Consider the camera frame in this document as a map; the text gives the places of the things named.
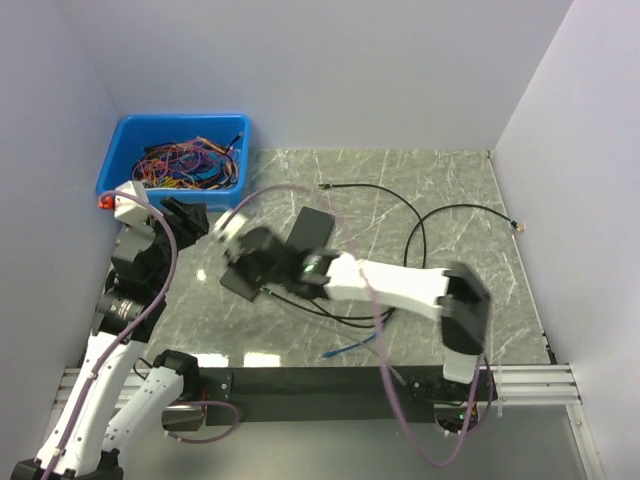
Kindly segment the black cable gold plug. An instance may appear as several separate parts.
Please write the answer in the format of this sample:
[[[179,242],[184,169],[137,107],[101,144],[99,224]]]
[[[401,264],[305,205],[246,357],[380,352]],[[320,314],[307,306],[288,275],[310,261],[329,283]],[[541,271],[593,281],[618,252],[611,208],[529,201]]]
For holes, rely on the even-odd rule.
[[[295,309],[301,310],[302,312],[311,314],[312,316],[316,316],[323,319],[330,319],[335,321],[338,324],[341,324],[350,328],[354,328],[354,329],[359,329],[359,330],[374,328],[374,321],[372,316],[338,315],[333,312],[330,312],[329,310],[325,309],[324,307],[322,307],[320,304],[318,304],[313,300],[309,300],[308,303],[310,304],[310,307],[306,307],[306,306],[303,306],[302,304],[296,303],[295,301],[290,300],[276,293],[274,290],[270,288],[263,287],[261,289],[261,292],[266,294],[268,297],[272,299],[283,302],[284,304],[290,307],[293,307]]]

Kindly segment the black network switch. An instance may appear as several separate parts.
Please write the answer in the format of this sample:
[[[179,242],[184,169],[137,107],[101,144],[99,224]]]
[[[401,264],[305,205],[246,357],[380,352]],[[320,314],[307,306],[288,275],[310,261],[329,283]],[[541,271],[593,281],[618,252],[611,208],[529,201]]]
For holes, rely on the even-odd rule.
[[[335,225],[335,217],[304,206],[298,214],[286,243],[299,251],[323,248]]]
[[[236,269],[235,265],[229,266],[219,283],[249,302],[254,302],[261,293],[270,292],[264,278],[264,270],[260,268]]]

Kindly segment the black ethernet cable long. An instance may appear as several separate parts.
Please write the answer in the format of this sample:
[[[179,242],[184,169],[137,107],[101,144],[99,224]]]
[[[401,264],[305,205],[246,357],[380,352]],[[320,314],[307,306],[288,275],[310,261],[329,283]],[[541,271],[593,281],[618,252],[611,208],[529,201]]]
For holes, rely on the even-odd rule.
[[[341,184],[335,184],[335,183],[331,183],[331,182],[322,182],[322,183],[318,183],[317,187],[321,190],[330,190],[330,189],[346,189],[346,188],[372,188],[372,189],[376,189],[385,193],[388,193],[390,195],[392,195],[394,198],[396,198],[397,200],[400,200],[404,205],[406,205],[411,211],[412,213],[416,216],[417,218],[417,222],[414,225],[414,227],[412,228],[405,247],[404,247],[404,253],[403,253],[403,262],[407,263],[408,260],[408,253],[409,253],[409,247],[411,245],[411,241],[413,239],[413,236],[416,234],[416,232],[418,230],[421,231],[421,236],[422,236],[422,266],[425,267],[427,264],[427,236],[426,236],[426,227],[424,225],[425,221],[427,219],[429,219],[430,217],[436,215],[437,213],[441,213],[444,212],[446,210],[451,210],[451,209],[456,209],[456,208],[471,208],[471,209],[479,209],[479,210],[483,210],[486,212],[489,212],[499,218],[501,218],[502,220],[507,221],[510,224],[510,227],[512,230],[516,231],[516,232],[523,232],[524,231],[524,225],[519,223],[518,221],[514,220],[513,218],[507,216],[506,214],[500,213],[497,210],[494,210],[488,206],[484,206],[484,205],[480,205],[480,204],[471,204],[471,203],[456,203],[456,204],[449,204],[449,205],[444,205],[438,208],[435,208],[434,210],[426,213],[425,215],[421,215],[417,208],[413,206],[413,204],[411,202],[409,202],[406,198],[404,198],[403,196],[401,196],[400,194],[396,193],[395,191],[387,188],[387,187],[383,187],[380,185],[374,185],[374,184],[370,184],[370,183],[341,183]]]

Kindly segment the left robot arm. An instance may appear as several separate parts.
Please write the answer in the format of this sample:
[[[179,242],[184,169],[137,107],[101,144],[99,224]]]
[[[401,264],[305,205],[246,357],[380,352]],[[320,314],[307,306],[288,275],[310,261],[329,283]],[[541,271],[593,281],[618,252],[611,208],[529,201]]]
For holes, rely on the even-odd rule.
[[[123,190],[104,192],[99,204],[124,225],[113,268],[64,409],[35,457],[16,464],[14,479],[121,479],[140,435],[173,402],[200,392],[197,359],[165,351],[131,399],[116,406],[166,307],[179,251],[209,232],[206,205],[166,197],[154,207],[146,195]]]

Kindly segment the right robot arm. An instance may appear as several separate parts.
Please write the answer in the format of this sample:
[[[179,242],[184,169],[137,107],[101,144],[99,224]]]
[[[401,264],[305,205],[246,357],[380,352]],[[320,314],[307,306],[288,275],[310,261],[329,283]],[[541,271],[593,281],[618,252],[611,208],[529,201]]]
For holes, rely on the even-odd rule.
[[[305,300],[374,300],[438,321],[443,343],[441,390],[452,399],[473,390],[491,295],[466,264],[417,269],[324,248],[303,250],[266,227],[233,234],[228,243],[229,266],[251,286],[280,285]]]

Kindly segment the black base crossbar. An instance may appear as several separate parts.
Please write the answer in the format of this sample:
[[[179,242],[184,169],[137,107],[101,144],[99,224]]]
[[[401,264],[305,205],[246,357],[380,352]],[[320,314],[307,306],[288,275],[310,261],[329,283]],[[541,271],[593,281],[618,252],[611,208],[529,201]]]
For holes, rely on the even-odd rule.
[[[394,388],[405,417],[433,423],[437,407],[460,407],[470,387],[444,379],[437,365],[396,366]],[[244,422],[392,419],[379,368],[202,368],[207,398],[238,408]]]

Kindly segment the aluminium frame rail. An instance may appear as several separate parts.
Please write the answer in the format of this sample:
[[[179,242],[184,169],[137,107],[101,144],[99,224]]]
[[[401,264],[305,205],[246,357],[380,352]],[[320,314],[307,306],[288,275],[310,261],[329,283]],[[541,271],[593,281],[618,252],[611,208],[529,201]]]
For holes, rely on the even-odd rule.
[[[402,425],[412,423],[406,419],[396,394],[394,371],[387,365],[382,365],[379,371],[394,417],[398,418]],[[468,385],[470,392],[467,400],[460,406],[459,418],[453,423],[452,430],[458,435],[465,435],[473,427],[480,424],[481,420],[477,413],[479,404],[514,403],[527,406],[547,406],[577,405],[580,403],[578,389],[568,367],[563,365],[492,366],[486,360],[484,352],[477,359],[472,381],[462,385]],[[199,402],[198,392],[192,399],[182,398],[171,405],[181,403],[197,405]],[[126,403],[121,403],[119,396],[116,406],[122,408]],[[238,408],[230,403],[208,399],[206,406],[209,408],[208,417],[210,420],[217,420],[220,410],[227,409],[231,411],[234,422],[242,421]]]

